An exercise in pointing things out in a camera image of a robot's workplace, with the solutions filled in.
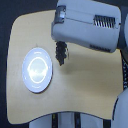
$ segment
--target white plate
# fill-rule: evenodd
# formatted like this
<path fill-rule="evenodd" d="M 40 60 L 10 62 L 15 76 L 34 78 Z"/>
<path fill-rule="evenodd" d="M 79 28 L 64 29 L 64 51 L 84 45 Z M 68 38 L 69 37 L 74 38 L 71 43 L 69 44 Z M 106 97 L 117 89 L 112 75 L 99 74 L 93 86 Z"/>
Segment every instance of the white plate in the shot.
<path fill-rule="evenodd" d="M 30 91 L 43 91 L 52 77 L 52 61 L 49 54 L 42 48 L 30 50 L 23 61 L 22 77 Z"/>

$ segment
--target table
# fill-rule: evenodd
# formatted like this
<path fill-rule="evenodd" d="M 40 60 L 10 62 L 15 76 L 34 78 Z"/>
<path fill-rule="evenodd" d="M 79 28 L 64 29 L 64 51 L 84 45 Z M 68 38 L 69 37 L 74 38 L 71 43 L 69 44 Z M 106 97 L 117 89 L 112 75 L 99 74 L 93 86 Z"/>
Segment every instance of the table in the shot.
<path fill-rule="evenodd" d="M 111 119 L 115 100 L 123 91 L 120 51 L 109 54 L 68 43 L 69 58 L 60 67 L 55 58 L 56 43 L 51 39 L 54 13 L 24 15 L 13 24 L 7 60 L 9 122 L 26 123 L 62 111 Z M 40 94 L 30 92 L 22 80 L 23 60 L 35 47 L 46 50 L 53 63 L 51 83 Z"/>

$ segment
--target round plate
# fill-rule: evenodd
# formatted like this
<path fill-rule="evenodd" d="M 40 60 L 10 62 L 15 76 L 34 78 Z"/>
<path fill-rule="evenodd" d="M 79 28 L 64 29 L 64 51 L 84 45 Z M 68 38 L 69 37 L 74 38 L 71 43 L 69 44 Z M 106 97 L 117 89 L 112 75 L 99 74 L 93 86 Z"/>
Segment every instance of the round plate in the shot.
<path fill-rule="evenodd" d="M 52 61 L 49 54 L 42 48 L 30 50 L 23 61 L 22 77 L 30 91 L 43 91 L 52 77 Z"/>

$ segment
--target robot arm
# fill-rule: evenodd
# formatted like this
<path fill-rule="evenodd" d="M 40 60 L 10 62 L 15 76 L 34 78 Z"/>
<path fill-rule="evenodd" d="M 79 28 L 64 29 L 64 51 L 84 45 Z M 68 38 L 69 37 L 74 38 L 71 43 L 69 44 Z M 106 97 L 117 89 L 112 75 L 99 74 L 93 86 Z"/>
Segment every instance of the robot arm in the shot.
<path fill-rule="evenodd" d="M 52 23 L 52 38 L 57 42 L 56 58 L 66 58 L 65 42 L 112 53 L 127 51 L 128 17 L 121 23 L 118 7 L 91 0 L 59 0 Z"/>

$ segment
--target dark background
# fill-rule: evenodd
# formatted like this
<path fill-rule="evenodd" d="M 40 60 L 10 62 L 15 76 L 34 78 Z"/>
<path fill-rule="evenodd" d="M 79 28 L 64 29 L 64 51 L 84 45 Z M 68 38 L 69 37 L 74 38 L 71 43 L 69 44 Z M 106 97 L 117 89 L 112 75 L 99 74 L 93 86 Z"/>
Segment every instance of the dark background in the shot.
<path fill-rule="evenodd" d="M 100 2 L 128 6 L 127 0 L 97 0 Z M 15 19 L 21 15 L 55 10 L 57 0 L 0 0 L 0 128 L 28 128 L 28 124 L 11 125 L 6 108 L 6 67 L 10 32 Z"/>

